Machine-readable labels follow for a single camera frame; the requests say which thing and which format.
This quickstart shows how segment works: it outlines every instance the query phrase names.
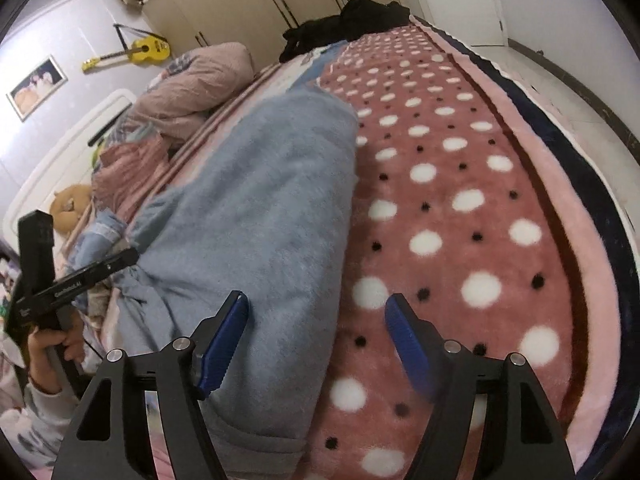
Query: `picture frame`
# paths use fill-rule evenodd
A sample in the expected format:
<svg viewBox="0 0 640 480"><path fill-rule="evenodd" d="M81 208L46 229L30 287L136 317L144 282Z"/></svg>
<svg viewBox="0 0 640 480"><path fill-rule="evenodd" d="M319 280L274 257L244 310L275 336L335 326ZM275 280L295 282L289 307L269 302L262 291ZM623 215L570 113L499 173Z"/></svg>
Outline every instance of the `picture frame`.
<svg viewBox="0 0 640 480"><path fill-rule="evenodd" d="M24 120L68 79L53 56L38 63L6 94L15 112Z"/></svg>

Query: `person's hand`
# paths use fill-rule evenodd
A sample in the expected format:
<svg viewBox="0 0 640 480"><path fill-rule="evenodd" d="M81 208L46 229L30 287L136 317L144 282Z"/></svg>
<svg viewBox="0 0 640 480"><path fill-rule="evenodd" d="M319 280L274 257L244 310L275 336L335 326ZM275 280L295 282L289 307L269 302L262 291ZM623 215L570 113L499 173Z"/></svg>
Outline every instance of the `person's hand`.
<svg viewBox="0 0 640 480"><path fill-rule="evenodd" d="M66 346L65 359L81 363L84 360L84 325L77 310L72 314L73 327L68 332L40 330L36 328L29 334L28 348L30 356L29 373L31 383L45 394L56 394L62 390L58 376L49 362L47 347L62 343Z"/></svg>

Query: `guitar strap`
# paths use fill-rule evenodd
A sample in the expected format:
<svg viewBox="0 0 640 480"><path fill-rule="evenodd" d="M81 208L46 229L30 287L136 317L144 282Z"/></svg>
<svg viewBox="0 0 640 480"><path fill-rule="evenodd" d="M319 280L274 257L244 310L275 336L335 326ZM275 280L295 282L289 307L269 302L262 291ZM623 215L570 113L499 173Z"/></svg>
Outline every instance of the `guitar strap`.
<svg viewBox="0 0 640 480"><path fill-rule="evenodd" d="M139 32L140 34L145 34L146 36L153 36L154 38L158 38L158 40L160 40L160 41L164 41L165 43L169 43L167 41L167 38L164 38L164 37L160 36L159 34L155 34L155 33L149 32L148 30L142 30L141 28L129 27L129 25L122 25L121 23L114 23L113 27L116 29L116 32L118 33L118 38L120 38L120 43L122 43L122 47L123 47L124 50L129 50L129 47L127 46L127 42L124 41L124 37L122 35L122 31L120 30L121 28L128 28L129 30L133 30L134 32Z"/></svg>

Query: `brown teddy bear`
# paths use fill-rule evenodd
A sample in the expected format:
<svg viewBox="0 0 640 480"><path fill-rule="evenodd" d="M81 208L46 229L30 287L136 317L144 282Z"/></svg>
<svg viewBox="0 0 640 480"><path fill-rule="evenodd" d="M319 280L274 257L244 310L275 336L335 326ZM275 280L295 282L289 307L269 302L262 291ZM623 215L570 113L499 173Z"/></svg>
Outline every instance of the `brown teddy bear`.
<svg viewBox="0 0 640 480"><path fill-rule="evenodd" d="M49 207L53 216L53 228L62 236L69 236L78 225L84 210L91 203L92 189L86 184L74 184L55 193Z"/></svg>

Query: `blue gripper pad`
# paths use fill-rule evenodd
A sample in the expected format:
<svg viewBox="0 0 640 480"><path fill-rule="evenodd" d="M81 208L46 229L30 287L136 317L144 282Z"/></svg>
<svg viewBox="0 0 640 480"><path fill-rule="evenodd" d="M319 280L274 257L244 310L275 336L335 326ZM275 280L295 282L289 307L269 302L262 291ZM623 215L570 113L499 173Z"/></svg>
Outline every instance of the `blue gripper pad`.
<svg viewBox="0 0 640 480"><path fill-rule="evenodd" d="M430 322L415 315L402 294L386 301L385 322L412 387L435 400L442 387L444 340Z"/></svg>
<svg viewBox="0 0 640 480"><path fill-rule="evenodd" d="M203 320L193 332L196 343L191 363L191 381L199 400L220 387L249 319L246 295L233 291L215 317Z"/></svg>

